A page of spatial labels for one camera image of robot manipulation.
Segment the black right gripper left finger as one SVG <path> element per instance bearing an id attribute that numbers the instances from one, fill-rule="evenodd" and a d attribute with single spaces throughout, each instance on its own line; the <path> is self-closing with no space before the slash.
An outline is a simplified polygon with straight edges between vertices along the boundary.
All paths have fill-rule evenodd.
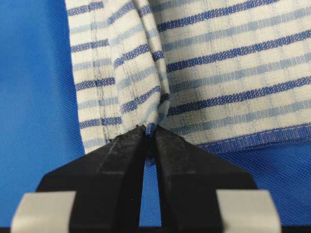
<path id="1" fill-rule="evenodd" d="M 43 176 L 23 195 L 13 233 L 135 233 L 146 152 L 145 127 L 136 126 Z"/>

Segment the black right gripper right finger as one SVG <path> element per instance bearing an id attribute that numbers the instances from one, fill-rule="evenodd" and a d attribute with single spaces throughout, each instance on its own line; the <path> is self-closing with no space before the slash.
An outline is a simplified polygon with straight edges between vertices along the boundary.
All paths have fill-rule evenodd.
<path id="1" fill-rule="evenodd" d="M 161 233 L 279 233 L 272 197 L 252 175 L 162 127 L 152 137 Z"/>

